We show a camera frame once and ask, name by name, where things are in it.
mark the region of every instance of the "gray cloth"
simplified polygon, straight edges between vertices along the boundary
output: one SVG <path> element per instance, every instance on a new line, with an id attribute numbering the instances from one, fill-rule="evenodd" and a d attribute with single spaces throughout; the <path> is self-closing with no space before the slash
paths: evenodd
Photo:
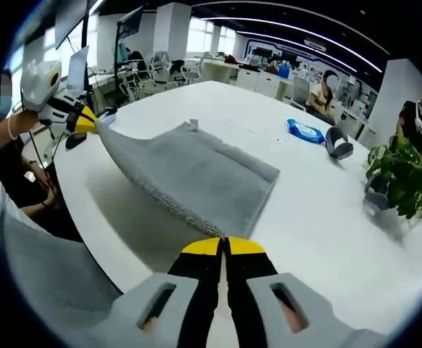
<path id="1" fill-rule="evenodd" d="M 61 332 L 107 318 L 121 292 L 86 246 L 60 239 L 4 215 L 1 238 L 22 294 L 45 323 Z"/>
<path id="2" fill-rule="evenodd" d="M 249 238 L 279 170 L 188 123 L 149 140 L 97 123 L 124 175 L 210 236 Z"/>

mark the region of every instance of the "ceiling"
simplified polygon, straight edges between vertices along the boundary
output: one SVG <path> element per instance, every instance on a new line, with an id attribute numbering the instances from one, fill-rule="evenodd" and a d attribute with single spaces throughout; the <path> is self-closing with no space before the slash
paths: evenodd
<path id="1" fill-rule="evenodd" d="M 348 1 L 342 5 L 332 1 L 300 0 L 176 1 L 191 5 L 192 15 L 195 17 L 255 18 L 317 33 L 353 50 L 382 71 L 385 71 L 389 59 L 409 58 L 422 73 L 422 0 L 369 1 L 365 4 Z M 140 5 L 144 5 L 145 10 L 152 11 L 169 2 L 172 1 L 105 0 L 99 8 L 99 14 L 126 13 Z M 46 22 L 41 25 L 41 30 L 47 25 L 51 26 L 51 14 L 47 17 Z M 303 44 L 306 38 L 315 38 L 318 43 L 326 47 L 327 54 L 355 68 L 357 77 L 374 88 L 379 88 L 381 84 L 383 73 L 354 54 L 322 38 L 265 22 L 216 20 L 215 24 L 235 30 L 275 36 L 299 44 Z M 279 42 L 285 46 L 292 46 L 287 42 Z"/>

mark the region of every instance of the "bracelet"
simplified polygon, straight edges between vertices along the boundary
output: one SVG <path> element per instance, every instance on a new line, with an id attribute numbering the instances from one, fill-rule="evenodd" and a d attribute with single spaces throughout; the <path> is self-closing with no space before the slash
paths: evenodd
<path id="1" fill-rule="evenodd" d="M 8 135 L 11 138 L 11 140 L 16 140 L 17 136 L 13 136 L 13 134 L 11 133 L 11 118 L 8 117 Z"/>

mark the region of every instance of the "white desk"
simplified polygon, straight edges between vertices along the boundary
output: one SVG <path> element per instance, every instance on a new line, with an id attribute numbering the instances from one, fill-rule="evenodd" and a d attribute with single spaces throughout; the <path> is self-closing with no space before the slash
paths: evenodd
<path id="1" fill-rule="evenodd" d="M 402 243 L 392 241 L 363 209 L 368 151 L 352 141 L 354 154 L 333 163 L 323 146 L 287 133 L 290 117 L 328 128 L 266 96 L 205 82 L 129 104 L 112 128 L 152 138 L 197 118 L 200 128 L 280 169 L 251 240 L 265 248 L 279 273 L 293 273 L 329 299 L 340 320 L 388 334 L 422 296 L 422 221 Z M 166 271 L 187 241 L 175 238 L 203 238 L 133 187 L 97 135 L 70 151 L 62 145 L 55 165 L 67 206 L 91 254 L 121 291 Z M 171 231 L 171 239 L 156 239 L 158 228 Z M 187 233 L 180 233 L 184 228 Z M 226 341 L 235 342 L 229 314 L 218 308 L 215 322 L 221 331 L 212 328 L 208 346 L 235 347 Z"/>

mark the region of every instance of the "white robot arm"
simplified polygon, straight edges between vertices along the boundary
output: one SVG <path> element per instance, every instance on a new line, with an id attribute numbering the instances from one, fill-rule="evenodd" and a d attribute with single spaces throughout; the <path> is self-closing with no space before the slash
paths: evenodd
<path id="1" fill-rule="evenodd" d="M 22 72 L 22 106 L 37 112 L 44 125 L 61 125 L 74 133 L 96 131 L 95 114 L 65 88 L 59 90 L 60 81 L 61 62 L 30 63 Z"/>

